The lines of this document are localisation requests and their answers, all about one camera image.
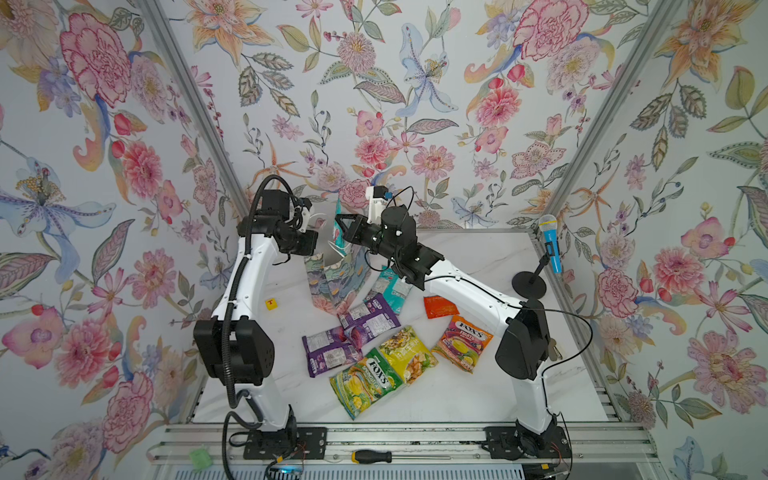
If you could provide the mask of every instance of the screwdriver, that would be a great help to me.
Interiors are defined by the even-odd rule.
[[[446,455],[393,455],[392,452],[377,452],[375,450],[358,450],[352,453],[352,461],[363,465],[395,460],[453,460]]]

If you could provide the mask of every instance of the microphone head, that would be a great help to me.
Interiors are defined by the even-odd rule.
[[[554,215],[543,215],[541,218],[538,219],[538,227],[541,229],[542,232],[547,232],[549,230],[557,230],[558,219],[555,218]]]

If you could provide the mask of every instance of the snack bag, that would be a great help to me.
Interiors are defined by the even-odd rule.
[[[301,341],[306,351],[306,367],[312,378],[362,358],[360,351],[347,340],[340,326],[316,335],[303,336]]]
[[[399,315],[402,305],[406,302],[406,297],[411,291],[411,287],[413,285],[400,281],[397,273],[388,268],[379,274],[379,278],[376,279],[376,283],[371,287],[371,291],[368,292],[365,300],[370,300],[377,293],[381,293],[384,296],[384,300],[392,307],[392,311]]]
[[[344,327],[346,338],[358,350],[387,330],[400,326],[397,315],[381,293],[339,315],[339,321]]]
[[[437,365],[437,358],[419,340],[412,326],[407,326],[382,343],[379,352],[409,385],[414,383],[424,370]]]
[[[472,373],[480,354],[492,338],[490,333],[455,315],[432,351],[454,362],[460,369]]]
[[[331,377],[330,382],[352,420],[384,395],[402,386],[400,377],[377,349]]]
[[[425,296],[424,310],[427,311],[427,318],[458,315],[458,308],[456,308],[456,305],[450,300],[442,298],[440,295]]]

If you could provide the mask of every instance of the white marble tabletop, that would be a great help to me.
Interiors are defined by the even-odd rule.
[[[502,293],[515,296],[510,281],[520,270],[534,270],[538,258],[526,233],[420,233],[419,241],[442,253],[459,269]],[[382,258],[369,256],[371,264],[382,267]],[[369,290],[377,272],[371,272],[362,288],[359,303]],[[307,372],[301,337],[339,325],[338,319],[312,306],[304,264],[296,258],[270,271],[264,299],[274,297],[278,307],[261,306],[258,321],[275,343],[276,358],[272,375],[285,400],[293,406],[299,422],[349,422],[350,418],[336,398],[329,378],[339,367],[312,379]],[[399,316],[402,325],[412,325],[427,347],[437,343],[450,318],[427,319],[422,298],[413,288]],[[550,290],[541,299],[547,308],[560,308]],[[481,320],[464,315],[483,325]],[[547,312],[550,335],[557,340],[564,358],[578,351],[560,313]],[[496,364],[494,355],[502,339],[503,326],[482,353],[474,374],[466,373],[438,356],[439,364],[418,380],[386,396],[366,410],[356,422],[508,422],[516,417],[515,391],[510,377]],[[384,333],[363,347],[367,353],[388,339]],[[547,394],[552,412],[563,412],[568,422],[600,422],[607,417],[594,391],[581,358],[547,372]],[[193,422],[222,422],[227,411],[224,387],[208,379]]]

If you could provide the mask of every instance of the floral wallpaper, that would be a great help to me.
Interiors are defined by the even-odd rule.
[[[0,477],[138,478],[204,375],[229,194],[131,0],[0,0],[0,65]]]
[[[681,2],[559,213],[617,408],[680,480],[768,476],[767,19]]]
[[[333,215],[412,187],[421,228],[531,225],[653,6],[163,2],[249,195],[279,173]]]

